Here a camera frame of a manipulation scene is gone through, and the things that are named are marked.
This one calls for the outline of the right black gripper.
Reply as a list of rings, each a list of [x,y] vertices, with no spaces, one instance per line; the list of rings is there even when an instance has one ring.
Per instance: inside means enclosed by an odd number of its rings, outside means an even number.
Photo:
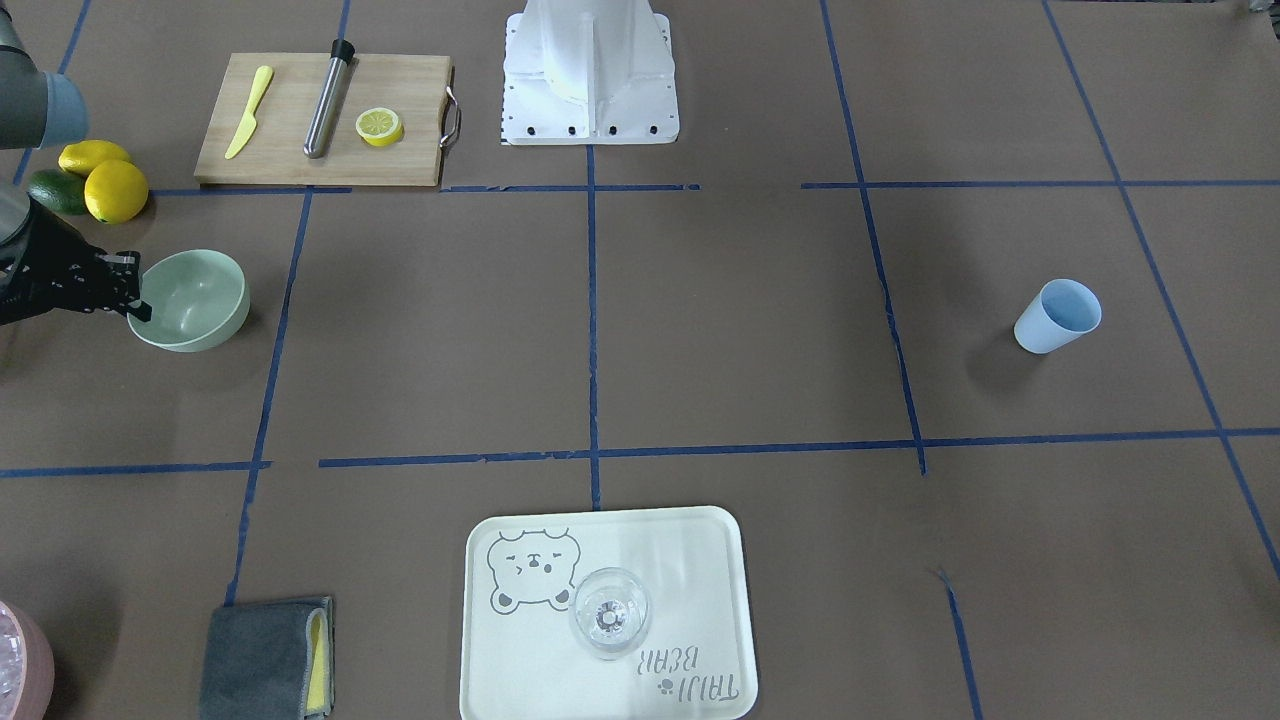
[[[55,309],[105,310],[151,322],[150,304],[116,297],[115,282],[138,281],[138,252],[106,252],[88,243],[74,227],[33,199],[27,199],[27,210],[15,233],[3,242],[4,325]]]

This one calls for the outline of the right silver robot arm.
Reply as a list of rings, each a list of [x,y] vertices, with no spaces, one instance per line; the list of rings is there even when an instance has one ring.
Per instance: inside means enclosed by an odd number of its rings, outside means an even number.
[[[42,149],[83,140],[88,113],[79,88],[64,74],[37,68],[8,9],[1,10],[1,146]],[[150,322],[141,299],[140,254],[110,254],[23,188],[3,183],[1,322],[10,324],[55,309],[105,310]]]

